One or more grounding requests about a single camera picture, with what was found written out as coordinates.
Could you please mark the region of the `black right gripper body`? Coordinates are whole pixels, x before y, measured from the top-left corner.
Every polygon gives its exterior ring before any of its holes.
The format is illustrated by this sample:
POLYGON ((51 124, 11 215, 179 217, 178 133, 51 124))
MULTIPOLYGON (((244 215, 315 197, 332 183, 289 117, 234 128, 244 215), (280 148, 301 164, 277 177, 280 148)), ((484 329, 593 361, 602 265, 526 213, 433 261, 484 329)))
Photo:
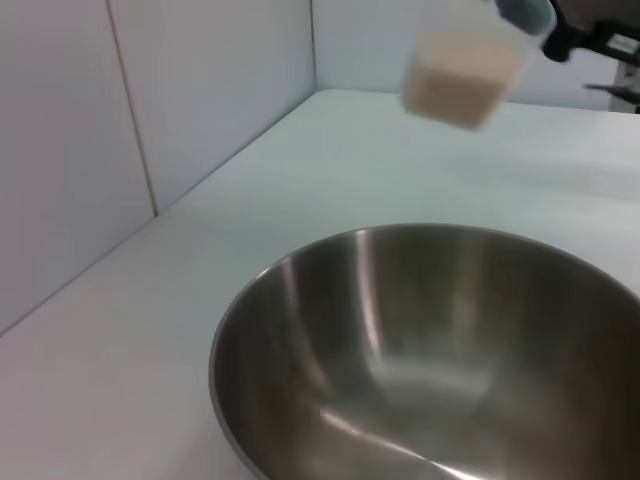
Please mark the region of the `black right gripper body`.
POLYGON ((639 28, 614 20, 597 21, 578 47, 618 61, 638 61, 639 28))

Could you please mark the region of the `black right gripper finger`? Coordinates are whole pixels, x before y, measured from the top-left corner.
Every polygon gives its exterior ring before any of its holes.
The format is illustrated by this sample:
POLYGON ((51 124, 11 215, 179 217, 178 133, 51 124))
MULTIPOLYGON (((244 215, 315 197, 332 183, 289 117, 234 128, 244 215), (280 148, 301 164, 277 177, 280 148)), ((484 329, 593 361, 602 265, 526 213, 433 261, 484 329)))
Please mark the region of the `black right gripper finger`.
POLYGON ((550 0, 555 13, 555 27, 541 49, 544 56, 556 63, 565 63, 571 52, 581 47, 589 35, 591 27, 588 11, 591 2, 587 0, 550 0))
POLYGON ((539 0, 496 0, 500 16, 511 24, 546 24, 549 4, 539 0))

